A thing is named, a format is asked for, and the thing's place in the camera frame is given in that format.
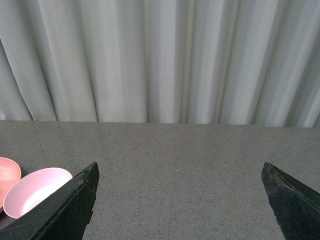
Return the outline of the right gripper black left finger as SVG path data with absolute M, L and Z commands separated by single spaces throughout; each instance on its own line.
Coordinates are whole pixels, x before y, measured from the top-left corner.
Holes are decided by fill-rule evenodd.
M 93 215 L 100 173 L 93 162 L 0 231 L 2 240 L 81 240 Z

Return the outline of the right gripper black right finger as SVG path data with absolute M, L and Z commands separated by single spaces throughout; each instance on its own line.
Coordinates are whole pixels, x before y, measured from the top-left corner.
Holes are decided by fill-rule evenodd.
M 286 240 L 320 238 L 320 194 L 275 165 L 265 162 L 261 179 Z

